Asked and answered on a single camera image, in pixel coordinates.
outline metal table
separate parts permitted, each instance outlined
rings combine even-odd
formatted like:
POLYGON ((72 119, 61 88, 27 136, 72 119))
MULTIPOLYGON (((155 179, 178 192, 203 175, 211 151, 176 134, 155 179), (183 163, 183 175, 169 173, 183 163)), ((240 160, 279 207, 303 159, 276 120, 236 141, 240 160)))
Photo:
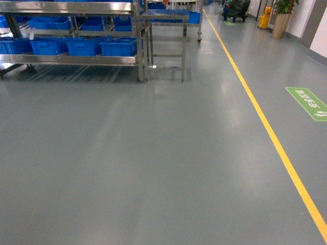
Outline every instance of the metal table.
POLYGON ((185 74, 185 54, 186 54, 186 31, 187 31, 187 20, 189 15, 186 12, 182 13, 180 10, 147 10, 141 15, 143 25, 145 28, 146 45, 144 48, 145 52, 145 76, 148 77, 149 70, 180 70, 181 80, 184 81, 185 74), (165 54, 154 54, 153 53, 153 39, 152 39, 152 20, 153 19, 174 19, 182 20, 183 27, 183 38, 182 38, 182 53, 177 55, 165 55, 165 54), (181 67, 158 67, 154 65, 154 57, 181 57, 181 67))
MULTIPOLYGON (((162 0, 147 0, 147 3, 162 3, 162 0)), ((188 23, 188 27, 197 27, 198 28, 198 43, 201 43, 201 34, 202 34, 202 15, 203 15, 203 2, 204 0, 168 0, 168 8, 179 9, 180 7, 186 7, 187 9, 192 8, 195 5, 195 11, 200 13, 199 23, 188 23)), ((165 26, 165 27, 177 27, 181 26, 180 23, 153 23, 154 26, 165 26)))

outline wall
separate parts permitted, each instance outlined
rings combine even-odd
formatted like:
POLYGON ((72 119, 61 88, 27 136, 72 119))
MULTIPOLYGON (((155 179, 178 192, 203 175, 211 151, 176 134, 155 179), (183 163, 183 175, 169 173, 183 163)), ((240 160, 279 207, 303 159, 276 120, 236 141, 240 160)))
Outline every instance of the wall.
POLYGON ((256 17, 259 9, 260 0, 251 0, 249 14, 256 17))
POLYGON ((310 49, 327 58, 327 9, 321 19, 310 49))
POLYGON ((315 4, 315 0, 299 0, 299 2, 300 4, 296 5, 294 8, 286 32, 301 38, 315 4))

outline green floor sign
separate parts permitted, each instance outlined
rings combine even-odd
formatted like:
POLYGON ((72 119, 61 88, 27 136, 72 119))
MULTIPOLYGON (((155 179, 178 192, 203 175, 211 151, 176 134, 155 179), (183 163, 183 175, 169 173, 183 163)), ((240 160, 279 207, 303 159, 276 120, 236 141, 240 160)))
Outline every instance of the green floor sign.
POLYGON ((286 90, 315 121, 327 121, 327 106, 309 89, 286 87, 286 90))
POLYGON ((224 21, 227 26, 236 26, 233 22, 224 21))

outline potted plant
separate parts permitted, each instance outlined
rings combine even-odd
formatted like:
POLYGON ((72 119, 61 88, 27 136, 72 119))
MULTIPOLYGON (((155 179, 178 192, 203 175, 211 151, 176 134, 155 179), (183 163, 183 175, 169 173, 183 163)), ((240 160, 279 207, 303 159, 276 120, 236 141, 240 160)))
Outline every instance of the potted plant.
POLYGON ((295 4, 299 4, 298 0, 276 0, 273 5, 273 13, 276 15, 276 21, 272 30, 272 38, 282 38, 295 4))

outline cleaning cart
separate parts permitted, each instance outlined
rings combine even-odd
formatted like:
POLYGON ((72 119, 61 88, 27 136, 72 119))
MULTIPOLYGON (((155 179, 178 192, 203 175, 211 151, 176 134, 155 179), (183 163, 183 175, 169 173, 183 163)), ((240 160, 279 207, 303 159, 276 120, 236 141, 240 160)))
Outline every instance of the cleaning cart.
POLYGON ((228 5, 225 5, 222 16, 224 21, 228 18, 233 18, 233 22, 236 22, 236 18, 242 18, 243 22, 248 17, 247 10, 250 6, 250 0, 232 0, 228 5))

